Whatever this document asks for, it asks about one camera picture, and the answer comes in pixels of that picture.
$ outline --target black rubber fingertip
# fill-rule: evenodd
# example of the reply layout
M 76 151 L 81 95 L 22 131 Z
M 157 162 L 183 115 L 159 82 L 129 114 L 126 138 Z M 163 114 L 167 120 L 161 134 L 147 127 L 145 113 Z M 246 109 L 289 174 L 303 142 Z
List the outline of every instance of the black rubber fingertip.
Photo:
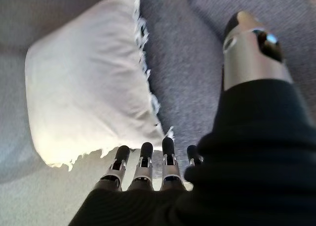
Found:
M 127 147 L 126 145 L 119 147 L 115 158 L 118 162 L 121 162 L 122 160 L 125 160 L 125 162 L 127 162 L 129 158 L 129 147 Z
M 187 155 L 188 155 L 189 161 L 193 158 L 196 158 L 198 156 L 197 147 L 195 145 L 190 145 L 187 148 Z
M 153 145 L 151 143 L 143 143 L 142 148 L 140 150 L 140 156 L 143 158 L 152 158 L 153 150 Z
M 173 140 L 169 137 L 165 137 L 162 141 L 162 154 L 174 154 L 174 143 Z

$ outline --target gray upholstery fabric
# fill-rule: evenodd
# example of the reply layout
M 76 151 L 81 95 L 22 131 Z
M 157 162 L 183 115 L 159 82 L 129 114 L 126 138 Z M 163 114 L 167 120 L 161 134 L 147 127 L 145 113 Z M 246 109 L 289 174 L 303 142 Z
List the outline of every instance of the gray upholstery fabric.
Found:
M 149 41 L 146 63 L 152 92 L 161 104 L 164 131 L 174 126 L 182 170 L 186 149 L 212 129 L 220 93 L 223 56 L 215 33 L 186 0 L 141 0 Z

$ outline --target white pillow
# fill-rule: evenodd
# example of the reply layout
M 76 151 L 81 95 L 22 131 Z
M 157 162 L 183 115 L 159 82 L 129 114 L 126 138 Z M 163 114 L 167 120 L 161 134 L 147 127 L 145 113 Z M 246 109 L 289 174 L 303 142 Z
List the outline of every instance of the white pillow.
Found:
M 46 164 L 71 170 L 79 155 L 146 141 L 161 150 L 138 13 L 139 0 L 103 0 L 28 50 L 29 122 Z

